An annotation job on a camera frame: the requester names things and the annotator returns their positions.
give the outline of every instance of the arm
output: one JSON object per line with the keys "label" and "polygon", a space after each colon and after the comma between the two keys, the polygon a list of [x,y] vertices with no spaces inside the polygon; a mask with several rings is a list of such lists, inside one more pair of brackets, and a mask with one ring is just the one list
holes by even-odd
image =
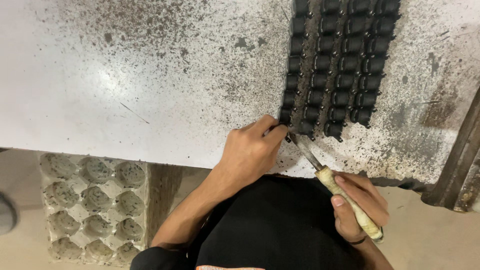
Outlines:
{"label": "arm", "polygon": [[287,127],[270,115],[230,131],[220,162],[182,201],[158,229],[152,246],[167,250],[186,248],[197,236],[207,214],[221,201],[257,181],[275,163]]}
{"label": "arm", "polygon": [[[367,177],[345,172],[335,172],[335,182],[365,211],[365,213],[378,226],[388,223],[388,203],[380,195]],[[355,214],[349,203],[340,196],[332,197],[334,207],[335,227],[338,233],[350,243],[364,239],[367,234],[361,229],[355,219]],[[352,245],[365,258],[365,269],[393,270],[388,260],[377,248],[373,241],[367,237],[361,244]]]}

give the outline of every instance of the forearm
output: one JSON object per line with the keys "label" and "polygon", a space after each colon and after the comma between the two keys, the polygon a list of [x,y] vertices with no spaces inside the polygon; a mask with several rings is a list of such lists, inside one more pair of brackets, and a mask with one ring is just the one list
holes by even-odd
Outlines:
{"label": "forearm", "polygon": [[365,270],[393,270],[388,260],[370,238],[353,247],[356,248],[365,259]]}

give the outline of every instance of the right hand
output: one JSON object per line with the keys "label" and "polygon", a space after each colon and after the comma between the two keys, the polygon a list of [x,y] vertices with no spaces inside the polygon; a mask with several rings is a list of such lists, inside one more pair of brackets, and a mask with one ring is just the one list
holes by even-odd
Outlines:
{"label": "right hand", "polygon": [[[334,172],[335,182],[365,211],[379,227],[388,223],[388,203],[380,195],[370,179],[346,172]],[[341,195],[332,196],[337,232],[348,242],[362,240],[366,233],[355,219],[352,206]]]}

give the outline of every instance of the dirty table surface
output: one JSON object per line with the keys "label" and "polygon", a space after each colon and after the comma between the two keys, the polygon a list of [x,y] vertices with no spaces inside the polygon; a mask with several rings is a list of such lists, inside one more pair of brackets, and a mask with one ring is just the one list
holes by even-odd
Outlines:
{"label": "dirty table surface", "polygon": [[[332,169],[434,183],[479,86],[480,3],[401,3],[372,129],[310,145]],[[8,1],[0,147],[212,168],[232,128],[276,115],[289,17],[289,0]],[[286,142],[271,172],[313,177]]]}

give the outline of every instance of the hand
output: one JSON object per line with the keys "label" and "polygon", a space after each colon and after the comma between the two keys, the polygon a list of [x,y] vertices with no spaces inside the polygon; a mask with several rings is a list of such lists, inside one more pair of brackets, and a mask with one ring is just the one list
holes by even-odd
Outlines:
{"label": "hand", "polygon": [[[372,185],[370,179],[356,174],[334,172],[335,182],[352,198],[360,208],[379,227],[388,223],[388,203]],[[337,232],[349,242],[362,240],[367,234],[355,219],[352,206],[341,196],[334,195],[331,199],[335,215]]]}
{"label": "hand", "polygon": [[[287,126],[276,125],[278,121],[266,114],[257,122],[230,131],[222,159],[212,170],[218,173],[215,185],[231,196],[270,170],[288,131]],[[272,126],[276,127],[264,135]]]}

